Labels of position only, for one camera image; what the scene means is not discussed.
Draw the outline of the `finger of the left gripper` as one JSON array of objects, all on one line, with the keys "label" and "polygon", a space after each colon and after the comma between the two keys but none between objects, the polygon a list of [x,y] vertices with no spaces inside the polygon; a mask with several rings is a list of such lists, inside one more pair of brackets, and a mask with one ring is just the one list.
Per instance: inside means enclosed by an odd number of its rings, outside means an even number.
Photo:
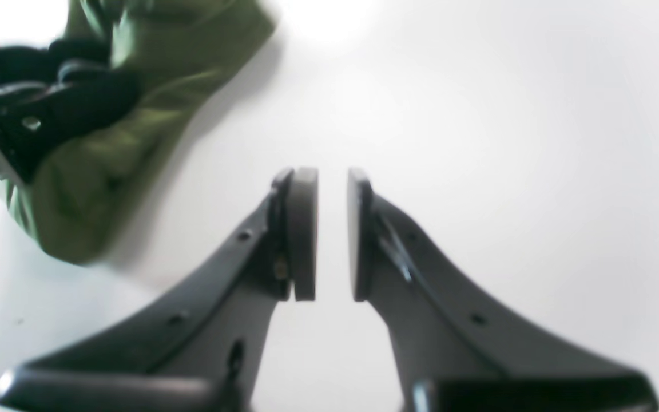
[{"label": "finger of the left gripper", "polygon": [[105,71],[75,82],[21,81],[0,86],[2,179],[29,184],[64,143],[109,128],[141,94],[131,72]]},{"label": "finger of the left gripper", "polygon": [[107,64],[112,47],[94,39],[60,38],[47,47],[0,45],[0,85],[21,81],[52,83],[70,60]]}]

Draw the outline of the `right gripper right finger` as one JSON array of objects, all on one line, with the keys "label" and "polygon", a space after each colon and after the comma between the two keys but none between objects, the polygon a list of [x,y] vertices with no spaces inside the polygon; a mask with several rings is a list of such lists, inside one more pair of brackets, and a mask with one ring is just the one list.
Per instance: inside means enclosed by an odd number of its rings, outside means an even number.
[{"label": "right gripper right finger", "polygon": [[406,411],[657,411],[643,372],[537,326],[347,174],[351,289],[387,326]]}]

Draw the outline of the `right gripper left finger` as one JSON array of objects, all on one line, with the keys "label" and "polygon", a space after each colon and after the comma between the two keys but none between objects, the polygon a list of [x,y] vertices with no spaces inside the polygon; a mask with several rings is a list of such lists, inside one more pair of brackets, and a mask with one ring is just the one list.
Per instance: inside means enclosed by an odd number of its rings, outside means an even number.
[{"label": "right gripper left finger", "polygon": [[0,378],[0,411],[246,411],[279,302],[316,297],[319,173],[288,168],[180,284]]}]

